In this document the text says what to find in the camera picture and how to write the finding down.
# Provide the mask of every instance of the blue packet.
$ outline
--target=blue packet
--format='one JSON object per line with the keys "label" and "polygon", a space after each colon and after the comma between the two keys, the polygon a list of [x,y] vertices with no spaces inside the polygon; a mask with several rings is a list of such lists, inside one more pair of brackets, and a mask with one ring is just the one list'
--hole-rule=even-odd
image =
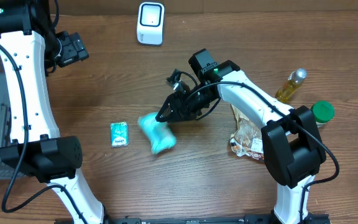
{"label": "blue packet", "polygon": [[122,147],[128,145],[128,125],[126,122],[111,123],[111,146]]}

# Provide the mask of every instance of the yellow bottle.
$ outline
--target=yellow bottle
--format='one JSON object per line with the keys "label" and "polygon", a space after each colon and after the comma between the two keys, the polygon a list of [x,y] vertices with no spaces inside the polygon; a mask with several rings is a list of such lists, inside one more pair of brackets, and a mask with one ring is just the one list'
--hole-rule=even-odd
{"label": "yellow bottle", "polygon": [[282,103],[288,102],[292,94],[302,85],[307,76],[308,72],[303,68],[292,72],[290,77],[288,77],[288,81],[276,92],[276,99]]}

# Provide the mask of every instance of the green lid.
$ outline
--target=green lid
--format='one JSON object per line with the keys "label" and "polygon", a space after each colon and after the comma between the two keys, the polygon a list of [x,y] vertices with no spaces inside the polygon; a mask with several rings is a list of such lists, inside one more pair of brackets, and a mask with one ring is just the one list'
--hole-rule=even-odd
{"label": "green lid", "polygon": [[319,123],[327,123],[335,115],[334,107],[327,101],[319,101],[315,103],[311,107],[311,110],[314,114],[314,118]]}

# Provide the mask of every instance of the bottle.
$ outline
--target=bottle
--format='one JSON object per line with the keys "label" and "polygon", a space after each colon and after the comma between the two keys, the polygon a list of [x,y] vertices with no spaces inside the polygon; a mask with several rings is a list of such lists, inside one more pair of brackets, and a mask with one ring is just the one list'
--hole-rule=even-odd
{"label": "bottle", "polygon": [[318,128],[330,121],[335,115],[334,106],[327,101],[319,101],[315,103],[310,110],[314,114]]}
{"label": "bottle", "polygon": [[288,81],[276,92],[276,99],[282,103],[288,102],[292,94],[302,85],[307,76],[308,72],[303,68],[292,72],[290,77],[288,77]]}

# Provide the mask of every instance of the white label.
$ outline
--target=white label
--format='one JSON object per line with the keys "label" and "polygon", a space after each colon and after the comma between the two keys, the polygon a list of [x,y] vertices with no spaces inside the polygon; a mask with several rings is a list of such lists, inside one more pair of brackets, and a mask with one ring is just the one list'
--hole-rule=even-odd
{"label": "white label", "polygon": [[258,153],[264,153],[263,144],[262,144],[261,139],[254,138],[252,140],[251,151],[258,152]]}

